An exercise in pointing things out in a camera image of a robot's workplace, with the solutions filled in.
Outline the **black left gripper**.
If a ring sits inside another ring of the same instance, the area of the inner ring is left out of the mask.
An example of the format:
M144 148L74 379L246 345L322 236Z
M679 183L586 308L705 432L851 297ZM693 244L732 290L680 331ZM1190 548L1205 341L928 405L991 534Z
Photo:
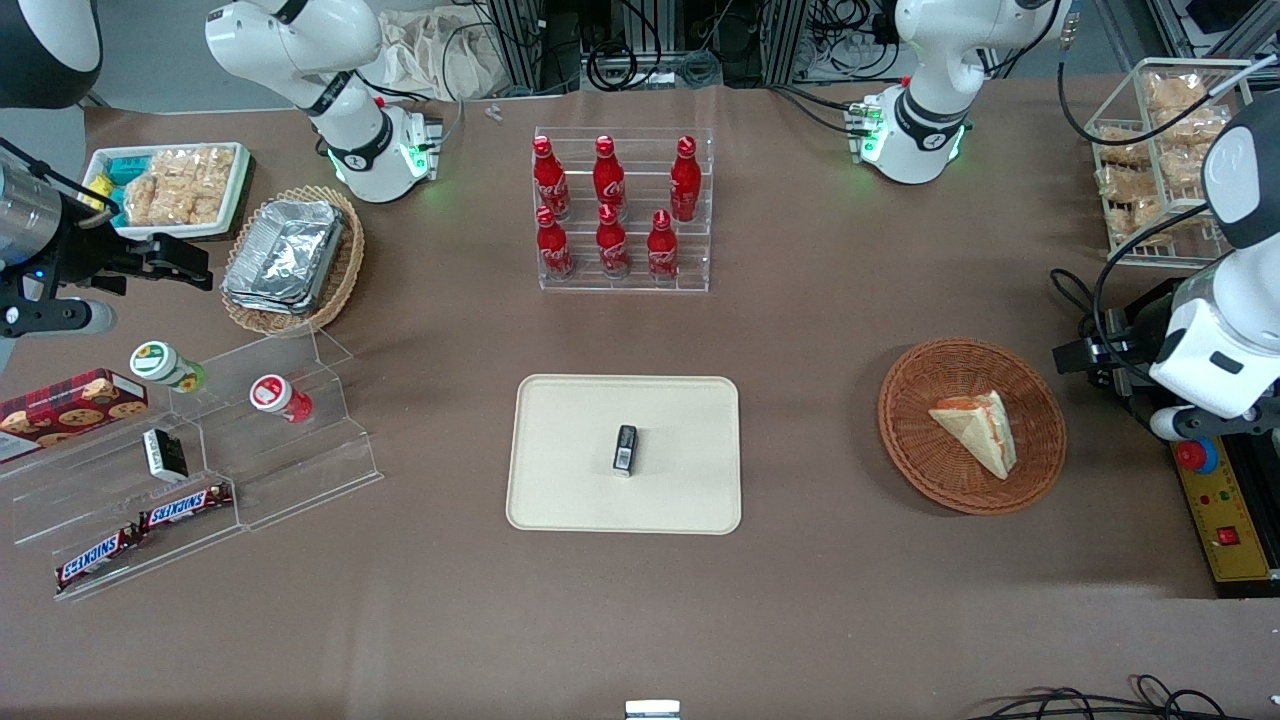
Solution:
M1059 374L1094 370L1096 386L1157 386L1149 374L1165 334L1162 331L1124 331L1108 334L1107 350L1101 334L1075 340L1053 348Z

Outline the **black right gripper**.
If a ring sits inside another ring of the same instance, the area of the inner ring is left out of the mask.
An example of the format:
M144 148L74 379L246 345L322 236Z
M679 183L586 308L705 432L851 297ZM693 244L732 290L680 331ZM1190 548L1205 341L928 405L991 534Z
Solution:
M109 219L64 217L51 241L54 251L45 295L55 297L68 286L97 287L124 295L129 278L174 281L204 292L212 290L209 254L169 234L151 234L145 265L141 247L118 234Z

